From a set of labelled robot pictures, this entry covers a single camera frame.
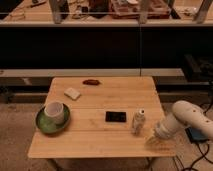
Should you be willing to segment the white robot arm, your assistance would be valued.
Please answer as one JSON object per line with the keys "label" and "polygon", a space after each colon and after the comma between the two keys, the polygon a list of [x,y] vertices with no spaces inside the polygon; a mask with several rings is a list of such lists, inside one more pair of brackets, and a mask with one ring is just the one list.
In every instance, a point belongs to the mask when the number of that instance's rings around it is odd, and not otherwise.
{"label": "white robot arm", "polygon": [[179,131],[193,127],[213,141],[213,120],[203,114],[203,109],[185,100],[176,101],[172,111],[153,126],[152,137],[159,141],[172,139]]}

